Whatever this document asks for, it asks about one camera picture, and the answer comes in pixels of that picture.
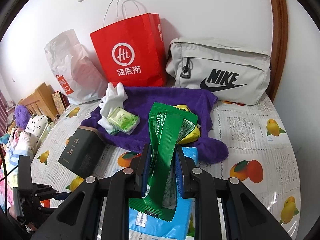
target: white bag handle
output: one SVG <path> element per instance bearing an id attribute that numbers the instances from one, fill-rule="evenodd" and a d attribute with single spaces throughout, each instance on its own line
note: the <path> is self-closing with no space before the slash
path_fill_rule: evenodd
<path id="1" fill-rule="evenodd" d="M 118 18 L 118 4 L 119 4 L 119 1 L 120 1 L 120 0 L 117 1 L 117 19 L 118 19 L 118 21 L 119 21 L 119 18 Z M 130 0 L 130 1 L 134 3 L 134 5 L 136 6 L 136 8 L 138 9 L 139 15 L 141 15 L 141 12 L 140 12 L 140 10 L 139 10 L 139 6 L 136 4 L 136 2 L 135 2 L 134 0 Z"/>
<path id="2" fill-rule="evenodd" d="M 102 26 L 103 26 L 103 27 L 104 27 L 104 22 L 105 22 L 105 20 L 106 20 L 106 16 L 107 16 L 108 10 L 109 10 L 110 5 L 112 4 L 113 1 L 114 1 L 114 0 L 111 0 L 111 2 L 109 3 L 108 8 L 107 8 L 107 11 L 106 11 L 106 14 L 104 15 L 103 23 L 102 23 Z M 118 17 L 118 2 L 117 2 L 117 19 L 118 19 L 118 21 L 119 21 L 119 17 Z M 125 6 L 124 6 L 124 14 L 125 14 L 125 18 L 127 18 L 127 11 L 125 10 Z"/>

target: dark green box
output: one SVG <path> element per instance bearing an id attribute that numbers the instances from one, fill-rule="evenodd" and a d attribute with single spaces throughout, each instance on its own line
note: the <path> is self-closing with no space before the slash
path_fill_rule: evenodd
<path id="1" fill-rule="evenodd" d="M 105 147 L 106 143 L 97 129 L 79 126 L 69 138 L 58 162 L 85 179 L 92 174 Z"/>

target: black zipper pull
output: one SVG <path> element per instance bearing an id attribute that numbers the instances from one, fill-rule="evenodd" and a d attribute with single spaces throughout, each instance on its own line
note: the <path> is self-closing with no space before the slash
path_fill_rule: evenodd
<path id="1" fill-rule="evenodd" d="M 180 77 L 181 78 L 186 78 L 186 79 L 190 79 L 191 77 L 191 70 L 189 68 L 189 63 L 190 63 L 190 58 L 187 57 L 187 63 L 186 65 L 182 68 Z"/>

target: metal bolt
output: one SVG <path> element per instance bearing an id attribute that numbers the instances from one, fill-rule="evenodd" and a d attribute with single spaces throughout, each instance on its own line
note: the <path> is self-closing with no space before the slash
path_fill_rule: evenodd
<path id="1" fill-rule="evenodd" d="M 87 183 L 93 183 L 96 180 L 96 178 L 94 176 L 89 176 L 85 179 L 85 181 Z"/>
<path id="2" fill-rule="evenodd" d="M 125 169 L 123 170 L 123 173 L 124 173 L 124 174 L 131 174 L 131 173 L 133 173 L 133 169 L 131 169 L 131 168 L 125 168 Z"/>
<path id="3" fill-rule="evenodd" d="M 232 184 L 238 184 L 238 183 L 239 183 L 239 179 L 236 178 L 236 177 L 231 177 L 231 178 L 230 178 L 230 183 L 232 183 Z"/>
<path id="4" fill-rule="evenodd" d="M 193 168 L 193 169 L 192 169 L 192 172 L 193 172 L 194 174 L 201 174 L 202 170 L 201 170 L 200 168 Z"/>

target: black cable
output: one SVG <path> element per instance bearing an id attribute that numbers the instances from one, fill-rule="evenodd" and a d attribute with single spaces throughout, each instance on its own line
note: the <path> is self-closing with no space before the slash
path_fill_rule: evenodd
<path id="1" fill-rule="evenodd" d="M 7 179 L 7 166 L 5 165 L 5 160 L 4 160 L 4 156 L 3 156 L 3 152 L 2 149 L 0 149 L 0 156 L 2 159 L 2 164 L 3 164 L 3 172 L 4 172 L 4 192 L 5 192 L 5 197 L 4 197 L 4 212 L 5 215 L 7 215 L 7 208 L 8 208 L 8 179 Z"/>
<path id="2" fill-rule="evenodd" d="M 8 174 L 7 176 L 9 176 L 11 174 L 11 172 L 13 172 L 16 168 L 18 168 L 18 165 L 15 166 Z"/>

